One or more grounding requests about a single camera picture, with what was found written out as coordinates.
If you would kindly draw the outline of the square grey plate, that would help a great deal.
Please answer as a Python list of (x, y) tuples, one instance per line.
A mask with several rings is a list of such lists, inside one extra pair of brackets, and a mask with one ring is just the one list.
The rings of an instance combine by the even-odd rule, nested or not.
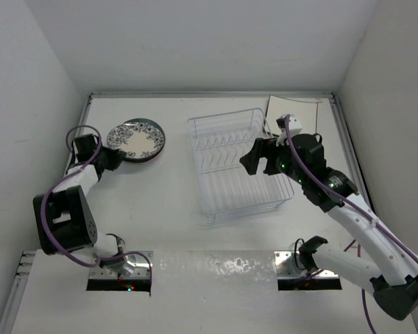
[(265, 115), (270, 133), (275, 136), (281, 133), (276, 119), (286, 114), (291, 114), (300, 121), (302, 133), (316, 133), (318, 107), (319, 102), (305, 102), (271, 95)]

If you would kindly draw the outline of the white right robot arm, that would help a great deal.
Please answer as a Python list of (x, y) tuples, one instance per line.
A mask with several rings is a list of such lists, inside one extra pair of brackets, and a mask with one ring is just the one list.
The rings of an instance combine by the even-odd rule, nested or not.
[(322, 138), (298, 134), (281, 145), (276, 138), (258, 138), (240, 163), (255, 175), (262, 158), (267, 160), (264, 174), (283, 173), (296, 181), (305, 197), (344, 227), (370, 257), (354, 258), (315, 236), (299, 247), (297, 262), (303, 271), (330, 270), (371, 294), (393, 319), (405, 319), (418, 306), (418, 256), (387, 229), (344, 173), (327, 166)]

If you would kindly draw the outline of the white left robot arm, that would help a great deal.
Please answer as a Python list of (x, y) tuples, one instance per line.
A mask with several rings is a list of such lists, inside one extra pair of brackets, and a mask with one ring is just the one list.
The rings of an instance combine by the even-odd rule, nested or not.
[(105, 171), (116, 170), (125, 155), (102, 144), (99, 134), (67, 139), (70, 163), (63, 177), (33, 198), (38, 238), (46, 255), (63, 255), (87, 269), (118, 255), (115, 241), (100, 241), (86, 196)]

